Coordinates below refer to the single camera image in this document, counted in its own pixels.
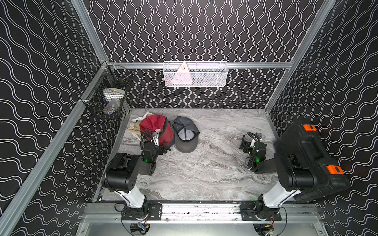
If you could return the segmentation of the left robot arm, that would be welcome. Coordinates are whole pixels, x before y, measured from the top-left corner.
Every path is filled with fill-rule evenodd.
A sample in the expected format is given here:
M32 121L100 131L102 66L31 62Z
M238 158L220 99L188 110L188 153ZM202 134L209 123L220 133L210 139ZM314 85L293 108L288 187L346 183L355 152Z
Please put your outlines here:
M117 153L102 176L102 186L119 195L129 208L144 210L146 196L136 186L137 177L139 174L151 176L156 168L157 157L169 150L171 148L167 143L157 146L146 141L142 144L141 154Z

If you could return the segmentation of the red and black cap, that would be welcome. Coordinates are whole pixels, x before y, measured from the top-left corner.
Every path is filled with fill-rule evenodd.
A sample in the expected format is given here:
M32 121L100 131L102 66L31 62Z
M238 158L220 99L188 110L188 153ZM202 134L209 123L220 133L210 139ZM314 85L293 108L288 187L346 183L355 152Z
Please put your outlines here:
M147 129L150 131L148 134L157 134L157 137L153 139L158 141L158 146L163 147L166 144L168 148L171 148L174 145L175 137L167 117L152 115L145 118L140 123L141 134Z

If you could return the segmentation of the dark grey cap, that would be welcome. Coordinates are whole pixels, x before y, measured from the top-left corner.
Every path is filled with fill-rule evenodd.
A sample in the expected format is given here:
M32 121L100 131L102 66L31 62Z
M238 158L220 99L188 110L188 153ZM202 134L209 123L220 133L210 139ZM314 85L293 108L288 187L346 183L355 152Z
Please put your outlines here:
M190 118L177 116L172 128L175 146L179 152L190 153L197 148L200 131Z

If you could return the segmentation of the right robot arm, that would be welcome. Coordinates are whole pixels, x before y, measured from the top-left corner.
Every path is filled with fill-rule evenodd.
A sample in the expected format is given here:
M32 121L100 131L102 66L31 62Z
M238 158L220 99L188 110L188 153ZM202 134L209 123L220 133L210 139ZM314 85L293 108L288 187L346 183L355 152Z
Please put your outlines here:
M279 181L257 201L259 211L281 208L290 198L315 185L316 180L309 169L304 168L293 156L276 153L271 159L266 158L267 145L261 141L260 133L247 132L242 137L239 149L249 156L246 158L248 170L257 175L276 173Z

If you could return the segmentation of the beige cap with black lettering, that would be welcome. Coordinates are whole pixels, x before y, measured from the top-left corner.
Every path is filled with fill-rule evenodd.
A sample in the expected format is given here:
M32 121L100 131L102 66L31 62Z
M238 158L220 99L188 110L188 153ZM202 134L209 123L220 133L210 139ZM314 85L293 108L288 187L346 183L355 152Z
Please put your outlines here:
M152 116L153 113L146 112L143 116L137 117L129 122L129 126L127 128L127 132L131 133L134 137L138 140L141 139L141 130L140 130L140 123L149 116Z

